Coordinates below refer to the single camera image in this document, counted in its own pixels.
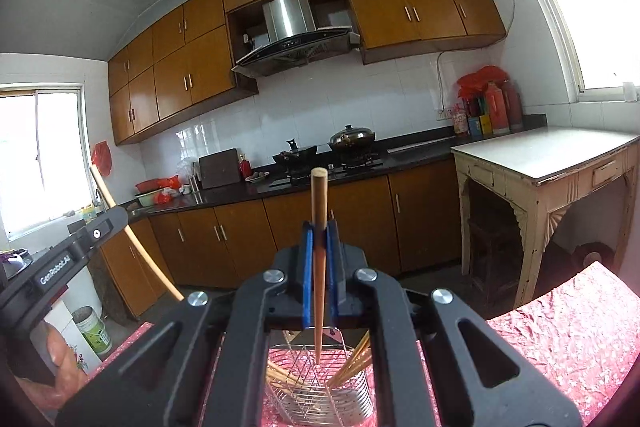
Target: electrical outlet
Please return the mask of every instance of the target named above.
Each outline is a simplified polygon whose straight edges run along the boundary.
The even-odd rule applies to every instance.
[[[438,110],[437,120],[451,120],[453,118],[453,107],[445,107]]]

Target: metal screw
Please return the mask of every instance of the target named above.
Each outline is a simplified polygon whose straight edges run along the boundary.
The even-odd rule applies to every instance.
[[[204,292],[192,292],[187,297],[187,302],[191,306],[204,306],[207,301],[209,301],[209,297]]]
[[[431,292],[431,298],[439,304],[449,304],[453,300],[453,293],[444,288],[437,288]]]
[[[267,270],[262,274],[262,278],[271,284],[284,281],[284,273],[281,270]]]
[[[356,277],[362,282],[371,282],[378,278],[378,274],[375,270],[370,268],[360,268],[356,270]]]

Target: kitchen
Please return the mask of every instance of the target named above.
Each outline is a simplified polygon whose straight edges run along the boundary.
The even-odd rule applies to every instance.
[[[7,7],[17,2],[5,1]],[[340,237],[363,247],[372,266],[400,277],[443,266],[460,272],[461,200],[450,147],[462,142],[454,138],[450,115],[442,112],[457,102],[458,79],[483,66],[496,64],[513,79],[528,129],[546,124],[640,132],[637,103],[578,101],[538,0],[401,0],[397,5],[391,0],[307,0],[314,26],[350,26],[360,41],[341,35],[348,42],[336,44],[340,54],[269,70],[268,76],[248,76],[255,73],[250,64],[232,73],[232,65],[237,67],[252,46],[278,40],[267,36],[267,2],[281,3],[152,0],[120,26],[119,34],[101,37],[100,42],[109,42],[101,44],[108,51],[96,52],[76,41],[72,56],[86,58],[45,58],[70,52],[39,36],[17,44],[2,40],[2,84],[65,77],[84,86],[88,143],[91,148],[108,143],[113,168],[105,181],[118,203],[129,206],[134,186],[144,180],[180,174],[188,182],[192,162],[226,150],[244,154],[254,171],[269,172],[255,184],[238,179],[151,210],[132,211],[134,231],[177,285],[237,287],[267,268],[275,251],[297,242],[299,227],[292,222],[308,219],[309,192],[304,185],[278,184],[286,177],[273,158],[286,156],[292,139],[300,148],[318,147],[315,164],[330,172],[334,166],[329,198]],[[477,11],[474,3],[479,3]],[[398,8],[393,15],[392,7]],[[2,20],[17,25],[8,10]],[[423,33],[425,22],[434,20],[440,21],[439,33]],[[65,23],[56,24],[64,31]],[[199,46],[222,53],[203,53]],[[210,89],[199,91],[203,84]],[[356,169],[348,182],[340,179],[341,162],[328,146],[347,125],[375,133],[373,165]],[[430,144],[387,152],[421,142]],[[575,203],[564,216],[556,239],[565,250],[589,241],[616,248],[607,233],[624,219],[617,209],[625,205],[625,184],[621,177],[610,185],[591,200]],[[595,206],[603,221],[580,231],[584,216],[593,213],[593,198],[600,198]],[[607,219],[612,223],[605,226]],[[45,248],[62,240],[66,223],[52,227],[58,231],[33,232],[2,247]],[[629,253],[639,239],[638,227],[631,225],[618,271],[636,291],[640,261]],[[103,247],[103,254],[128,312],[140,317],[161,298],[163,288],[126,238]]]

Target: range hood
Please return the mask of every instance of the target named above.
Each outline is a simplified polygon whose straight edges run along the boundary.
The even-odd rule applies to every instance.
[[[360,44],[351,26],[316,28],[309,0],[262,5],[270,43],[240,58],[232,71],[258,78],[348,53]]]

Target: window frame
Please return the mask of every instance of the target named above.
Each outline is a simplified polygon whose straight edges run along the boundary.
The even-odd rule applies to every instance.
[[[0,94],[11,91],[21,91],[21,90],[29,90],[33,91],[36,96],[36,147],[38,147],[38,165],[40,166],[40,175],[42,176],[42,165],[40,163],[40,147],[38,144],[38,94],[46,94],[46,93],[54,93],[54,92],[72,92],[76,94],[76,102],[77,102],[77,115],[78,115],[78,130],[80,134],[80,149],[82,151],[82,163],[84,164],[84,175],[86,177],[87,186],[89,188],[90,202],[95,203],[95,183],[94,179],[91,176],[91,171],[89,169],[90,165],[90,153],[89,153],[89,140],[87,138],[87,129],[86,129],[86,114],[84,110],[84,84],[78,84],[74,82],[48,82],[46,84],[2,84],[0,86]],[[78,213],[79,208],[74,209],[76,214]],[[10,243],[16,239],[20,239],[32,232],[36,232],[36,230],[40,230],[51,223],[55,223],[62,219],[66,219],[66,216],[57,216],[51,219],[47,219],[46,221],[41,221],[38,223],[33,223],[30,227],[26,229],[17,230],[16,232],[8,232],[4,227],[2,227],[2,232],[7,238],[7,241]]]
[[[623,101],[624,94],[620,87],[591,87],[584,86],[582,70],[575,51],[574,41],[569,28],[562,16],[562,11],[557,0],[538,0],[546,19],[546,24],[551,32],[560,65],[564,83],[567,87],[569,102],[607,102]]]

